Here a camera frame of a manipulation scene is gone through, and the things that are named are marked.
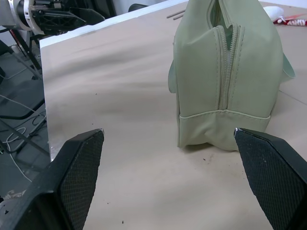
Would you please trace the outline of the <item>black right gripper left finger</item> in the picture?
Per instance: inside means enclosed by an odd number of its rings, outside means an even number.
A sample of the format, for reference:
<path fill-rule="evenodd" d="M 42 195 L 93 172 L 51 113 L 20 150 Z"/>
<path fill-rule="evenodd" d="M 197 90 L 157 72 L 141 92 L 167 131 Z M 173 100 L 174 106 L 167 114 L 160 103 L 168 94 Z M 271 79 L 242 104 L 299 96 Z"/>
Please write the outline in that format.
<path fill-rule="evenodd" d="M 81 230 L 94 196 L 104 131 L 67 140 L 4 215 L 2 230 Z"/>

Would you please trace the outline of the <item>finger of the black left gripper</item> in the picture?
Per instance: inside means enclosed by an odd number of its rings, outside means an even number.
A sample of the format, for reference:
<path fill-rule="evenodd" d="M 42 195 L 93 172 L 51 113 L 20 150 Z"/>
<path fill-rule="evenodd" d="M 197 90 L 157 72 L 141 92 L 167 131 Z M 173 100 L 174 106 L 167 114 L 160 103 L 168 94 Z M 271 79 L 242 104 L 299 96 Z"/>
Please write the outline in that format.
<path fill-rule="evenodd" d="M 70 12 L 81 18 L 86 24 L 98 24 L 105 20 L 105 17 L 92 9 L 70 8 Z"/>

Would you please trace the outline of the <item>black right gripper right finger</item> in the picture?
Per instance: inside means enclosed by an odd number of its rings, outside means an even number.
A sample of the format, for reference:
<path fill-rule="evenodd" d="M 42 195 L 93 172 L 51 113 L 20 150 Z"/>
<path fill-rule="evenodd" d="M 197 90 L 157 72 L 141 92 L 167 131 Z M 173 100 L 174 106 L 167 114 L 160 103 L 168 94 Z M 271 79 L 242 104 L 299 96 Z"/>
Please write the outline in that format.
<path fill-rule="evenodd" d="M 275 230 L 307 228 L 307 162 L 283 139 L 236 128 L 249 186 Z"/>

